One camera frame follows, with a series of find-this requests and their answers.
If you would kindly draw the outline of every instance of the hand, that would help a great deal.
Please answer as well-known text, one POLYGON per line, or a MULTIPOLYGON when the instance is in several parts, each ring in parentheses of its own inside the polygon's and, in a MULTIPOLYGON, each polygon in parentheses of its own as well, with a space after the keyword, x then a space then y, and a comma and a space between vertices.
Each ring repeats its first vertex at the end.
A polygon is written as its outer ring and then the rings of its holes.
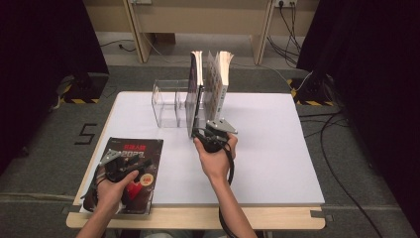
POLYGON ((98 204, 96 209, 103 209, 106 212, 115 214, 118 211, 120 200, 123 196, 123 190, 138 174, 138 171, 133 171, 119 182, 111 182, 105 178, 100 178, 97 181, 99 184, 98 204))
MULTIPOLYGON (((238 143, 238 138, 228 133, 228 145, 225 148, 232 153, 232 158, 235 159, 235 147, 238 143)), ((194 138, 195 148, 197 149, 198 156, 200 157, 201 167, 204 174, 212 181, 214 179, 226 180, 229 171, 229 162, 224 150, 216 153, 208 153, 203 147, 203 144, 198 138, 194 138)))

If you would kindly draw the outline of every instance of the right hand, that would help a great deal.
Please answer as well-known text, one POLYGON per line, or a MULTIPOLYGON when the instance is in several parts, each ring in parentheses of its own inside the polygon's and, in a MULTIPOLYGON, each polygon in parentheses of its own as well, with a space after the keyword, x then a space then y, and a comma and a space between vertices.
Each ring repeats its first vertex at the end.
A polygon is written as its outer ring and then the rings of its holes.
MULTIPOLYGON (((235 159, 236 151, 235 147, 238 143, 238 138, 231 133, 228 133, 228 145, 226 145, 226 149, 230 150, 232 153, 232 158, 235 159)), ((209 177, 210 180, 213 179, 224 179, 226 180, 226 176, 229 171, 229 162, 228 157, 224 150, 220 150, 215 153, 208 153, 203 147, 203 144, 198 140, 198 138, 194 138, 195 148, 197 149, 198 156, 201 162, 201 168, 203 169, 204 174, 209 177)))

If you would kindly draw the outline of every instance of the open book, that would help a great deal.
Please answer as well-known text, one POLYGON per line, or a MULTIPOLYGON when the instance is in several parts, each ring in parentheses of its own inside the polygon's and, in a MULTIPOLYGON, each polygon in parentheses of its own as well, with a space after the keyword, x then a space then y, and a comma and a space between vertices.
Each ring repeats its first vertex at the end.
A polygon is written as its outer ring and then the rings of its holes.
POLYGON ((234 55, 220 52, 215 58, 209 52, 204 81, 204 108, 206 120, 217 120, 229 86, 229 65, 234 55))
POLYGON ((233 55, 219 52, 213 58, 209 52, 207 78, 203 79, 202 52, 191 52, 191 68, 186 96, 186 123, 188 136, 200 121, 219 119, 229 86, 229 65, 233 55))

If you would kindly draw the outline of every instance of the controller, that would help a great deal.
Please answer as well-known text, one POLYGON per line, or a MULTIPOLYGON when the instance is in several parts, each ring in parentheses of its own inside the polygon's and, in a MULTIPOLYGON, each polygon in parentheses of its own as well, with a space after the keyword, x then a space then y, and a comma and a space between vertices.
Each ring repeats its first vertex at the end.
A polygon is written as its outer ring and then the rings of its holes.
MULTIPOLYGON (((140 176, 146 172, 146 168, 152 165, 152 159, 148 159, 140 163, 139 155, 130 158, 120 157, 121 153, 110 150, 101 160, 100 165, 105 167, 105 177, 111 182, 119 182, 126 177, 127 174, 133 171, 139 171, 139 174, 134 179, 134 182, 139 182, 140 176)), ((121 197, 123 204, 131 201, 129 192, 124 189, 121 197)))
POLYGON ((225 119, 207 121, 206 128, 193 128, 192 137, 198 138, 208 153, 220 151, 229 140, 228 132, 238 134, 238 131, 225 119))
POLYGON ((142 163, 139 163, 139 155, 135 155, 130 158, 118 157, 104 165, 105 177, 112 182, 119 182, 127 174, 133 171, 139 171, 139 175, 136 177, 135 182, 138 182, 140 175, 145 173, 145 169, 152 165, 152 160, 148 159, 142 163))

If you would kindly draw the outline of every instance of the wrist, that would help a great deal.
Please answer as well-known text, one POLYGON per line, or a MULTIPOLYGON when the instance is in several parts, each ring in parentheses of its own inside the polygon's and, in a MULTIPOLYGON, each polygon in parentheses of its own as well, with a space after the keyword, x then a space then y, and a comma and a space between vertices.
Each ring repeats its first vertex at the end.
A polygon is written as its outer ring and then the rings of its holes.
POLYGON ((223 186, 229 186, 228 181, 226 178, 223 177, 211 177, 209 178, 211 185, 216 187, 223 187, 223 186))

